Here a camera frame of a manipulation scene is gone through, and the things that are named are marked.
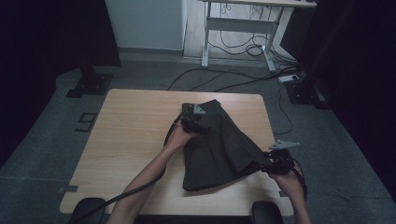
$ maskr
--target white table frame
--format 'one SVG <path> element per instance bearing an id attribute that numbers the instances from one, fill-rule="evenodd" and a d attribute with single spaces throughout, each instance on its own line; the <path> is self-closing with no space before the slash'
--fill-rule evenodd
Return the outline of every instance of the white table frame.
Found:
<path id="1" fill-rule="evenodd" d="M 262 46 L 262 52 L 267 62 L 271 73 L 276 71 L 274 59 L 270 54 L 270 49 L 273 45 L 277 28 L 283 14 L 284 7 L 315 7 L 316 3 L 296 4 L 296 0 L 292 3 L 290 0 L 251 0 L 251 1 L 225 1 L 225 0 L 202 0 L 204 4 L 207 3 L 207 12 L 205 20 L 205 41 L 202 50 L 202 67 L 207 68 L 209 65 L 209 32 L 213 31 L 231 31 L 242 33 L 258 33 L 268 34 L 269 38 L 265 46 Z M 246 5 L 268 5 L 279 7 L 279 11 L 274 21 L 254 21 L 254 20 L 240 20 L 228 18 L 211 17 L 212 3 L 229 3 L 229 4 L 246 4 Z"/>

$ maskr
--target black backdrop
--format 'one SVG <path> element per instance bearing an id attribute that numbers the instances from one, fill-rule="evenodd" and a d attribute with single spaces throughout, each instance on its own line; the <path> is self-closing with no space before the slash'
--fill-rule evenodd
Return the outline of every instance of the black backdrop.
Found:
<path id="1" fill-rule="evenodd" d="M 307 77 L 326 84 L 332 110 L 394 201 L 395 8 L 391 0 L 320 0 L 298 56 Z"/>
<path id="2" fill-rule="evenodd" d="M 104 0 L 0 1 L 0 166 L 81 62 L 120 66 Z"/>

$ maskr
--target black stand base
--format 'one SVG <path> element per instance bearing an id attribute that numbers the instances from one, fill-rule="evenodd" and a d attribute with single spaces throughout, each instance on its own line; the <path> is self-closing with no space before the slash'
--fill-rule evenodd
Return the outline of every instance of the black stand base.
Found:
<path id="1" fill-rule="evenodd" d="M 317 109 L 331 109 L 326 94 L 320 84 L 314 85 L 312 91 L 307 91 L 303 83 L 285 82 L 290 102 L 297 105 L 314 105 Z"/>
<path id="2" fill-rule="evenodd" d="M 97 74 L 95 78 L 83 76 L 77 86 L 66 94 L 66 97 L 80 98 L 83 94 L 105 95 L 113 77 L 109 74 Z"/>

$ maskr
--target white desk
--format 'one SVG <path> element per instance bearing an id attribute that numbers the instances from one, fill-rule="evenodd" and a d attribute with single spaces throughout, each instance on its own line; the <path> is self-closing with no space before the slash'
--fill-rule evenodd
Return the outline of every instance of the white desk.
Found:
<path id="1" fill-rule="evenodd" d="M 92 129 L 78 167 L 70 181 L 76 192 L 66 192 L 61 204 L 64 213 L 73 212 L 83 198 L 109 200 L 158 154 L 181 104 L 221 102 L 238 128 L 261 149 L 275 141 L 260 95 L 239 93 L 111 90 Z M 257 172 L 232 184 L 187 192 L 182 188 L 184 156 L 180 150 L 169 162 L 141 214 L 249 216 L 257 201 L 276 203 L 283 216 L 293 210 L 288 197 L 268 174 Z M 113 204 L 107 207 L 111 213 Z"/>
<path id="2" fill-rule="evenodd" d="M 258 33 L 269 34 L 266 46 L 262 46 L 265 61 L 268 64 L 270 72 L 274 73 L 276 68 L 274 60 L 270 55 L 270 49 L 273 45 L 277 27 L 279 26 L 280 18 L 282 17 L 284 7 L 315 7 L 315 2 L 306 2 L 305 0 L 200 0 L 208 4 L 207 14 L 205 20 L 205 41 L 202 50 L 202 67 L 208 67 L 209 61 L 209 31 L 233 31 L 244 33 Z M 261 5 L 280 7 L 280 10 L 274 21 L 254 21 L 254 20 L 239 20 L 228 18 L 214 18 L 211 17 L 212 3 L 228 3 L 228 4 L 244 4 L 244 5 Z"/>

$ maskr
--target black garment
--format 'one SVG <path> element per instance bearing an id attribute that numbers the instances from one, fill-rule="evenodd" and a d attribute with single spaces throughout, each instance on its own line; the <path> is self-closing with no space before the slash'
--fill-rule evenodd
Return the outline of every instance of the black garment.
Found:
<path id="1" fill-rule="evenodd" d="M 185 109 L 191 104 L 183 104 Z M 217 100 L 199 105 L 206 113 L 198 121 L 210 127 L 207 134 L 185 146 L 186 173 L 183 189 L 213 188 L 259 171 L 270 161 L 262 150 L 233 123 Z"/>

